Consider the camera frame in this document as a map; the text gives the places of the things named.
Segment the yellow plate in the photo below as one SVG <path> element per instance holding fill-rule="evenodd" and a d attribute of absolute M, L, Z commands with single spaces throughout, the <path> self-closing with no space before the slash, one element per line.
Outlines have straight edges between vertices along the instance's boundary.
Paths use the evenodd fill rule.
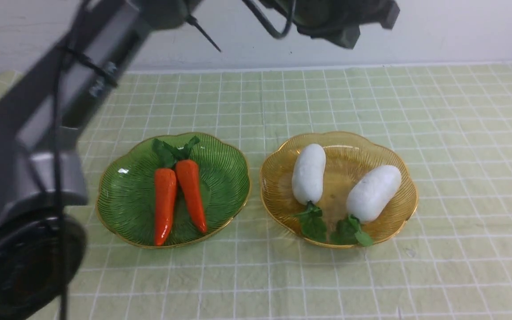
<path fill-rule="evenodd" d="M 367 172 L 384 164 L 391 164 L 400 170 L 402 184 L 380 216 L 364 225 L 363 230 L 372 237 L 374 243 L 387 241 L 400 232 L 418 205 L 418 191 L 408 168 L 393 151 L 349 132 L 294 136 L 264 161 L 260 170 L 260 196 L 274 220 L 303 239 L 322 247 L 360 247 L 357 244 L 320 243 L 301 234 L 299 221 L 293 215 L 304 211 L 305 207 L 293 198 L 291 178 L 297 156 L 309 144 L 323 146 L 327 156 L 323 196 L 317 206 L 323 209 L 328 235 L 335 230 L 337 221 L 347 215 L 345 203 L 350 190 Z"/>

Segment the light green tablecloth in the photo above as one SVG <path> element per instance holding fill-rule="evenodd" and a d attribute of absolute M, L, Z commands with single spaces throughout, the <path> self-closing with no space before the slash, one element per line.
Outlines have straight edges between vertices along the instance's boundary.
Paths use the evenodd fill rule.
<path fill-rule="evenodd" d="M 17 77 L 0 75 L 0 95 Z M 215 237 L 173 250 L 123 243 L 93 203 L 71 208 L 90 241 L 71 319 L 512 320 L 512 65 L 128 75 L 79 143 L 91 198 L 140 140 L 191 130 L 246 154 L 248 205 Z M 260 204 L 265 156 L 290 136 L 330 130 L 408 164 L 420 205 L 391 241 L 313 247 Z"/>

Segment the orange carrot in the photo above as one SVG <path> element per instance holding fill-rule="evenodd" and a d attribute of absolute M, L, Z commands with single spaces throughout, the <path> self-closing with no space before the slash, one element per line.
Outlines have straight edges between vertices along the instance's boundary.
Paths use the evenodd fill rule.
<path fill-rule="evenodd" d="M 191 160 L 193 146 L 199 142 L 200 139 L 197 136 L 193 136 L 182 148 L 175 148 L 165 141 L 157 142 L 157 144 L 169 151 L 173 155 L 174 160 L 176 160 L 175 173 L 185 196 L 187 211 L 189 211 L 195 227 L 201 233 L 207 233 L 207 218 L 205 217 L 203 198 L 201 198 L 199 165 L 194 160 Z"/>
<path fill-rule="evenodd" d="M 173 225 L 173 209 L 177 196 L 177 177 L 170 168 L 155 170 L 155 235 L 154 244 L 161 246 Z"/>
<path fill-rule="evenodd" d="M 203 199 L 201 199 L 199 165 L 189 159 L 177 161 L 175 172 L 193 224 L 201 233 L 207 233 L 207 219 Z"/>

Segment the black motor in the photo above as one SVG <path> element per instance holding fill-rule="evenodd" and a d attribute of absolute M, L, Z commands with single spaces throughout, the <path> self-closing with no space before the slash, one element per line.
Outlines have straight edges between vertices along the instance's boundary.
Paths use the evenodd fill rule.
<path fill-rule="evenodd" d="M 53 209 L 30 212 L 0 228 L 0 320 L 25 320 L 60 294 L 59 225 Z M 79 269 L 87 236 L 65 216 L 68 281 Z"/>

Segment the green plate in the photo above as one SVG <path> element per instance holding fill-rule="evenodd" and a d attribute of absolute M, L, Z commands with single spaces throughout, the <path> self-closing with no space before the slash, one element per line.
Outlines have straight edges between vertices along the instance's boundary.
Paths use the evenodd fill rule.
<path fill-rule="evenodd" d="M 160 160 L 152 152 L 154 139 L 177 148 L 197 136 L 191 159 L 199 164 L 201 196 L 207 217 L 207 234 L 197 231 L 179 191 L 173 226 L 164 245 L 154 239 L 154 171 Z M 246 158 L 237 148 L 205 133 L 155 136 L 137 144 L 128 154 L 112 162 L 98 189 L 97 214 L 104 226 L 124 241 L 142 248 L 171 248 L 196 243 L 220 231 L 248 201 L 252 184 Z"/>

